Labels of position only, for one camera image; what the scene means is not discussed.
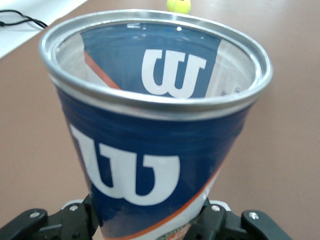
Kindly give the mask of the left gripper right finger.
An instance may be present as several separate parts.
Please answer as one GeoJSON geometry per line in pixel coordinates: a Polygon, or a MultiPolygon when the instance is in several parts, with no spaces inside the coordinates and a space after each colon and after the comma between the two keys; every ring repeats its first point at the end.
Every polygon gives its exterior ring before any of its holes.
{"type": "Polygon", "coordinates": [[[291,240],[268,214],[256,209],[235,215],[223,201],[206,199],[186,240],[291,240]]]}

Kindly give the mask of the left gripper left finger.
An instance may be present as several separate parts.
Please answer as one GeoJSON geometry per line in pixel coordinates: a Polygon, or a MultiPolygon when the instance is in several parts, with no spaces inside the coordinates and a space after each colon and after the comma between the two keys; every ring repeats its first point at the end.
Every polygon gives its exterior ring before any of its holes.
{"type": "Polygon", "coordinates": [[[99,227],[92,200],[68,202],[48,215],[45,209],[26,210],[0,228],[2,240],[91,240],[99,227]]]}

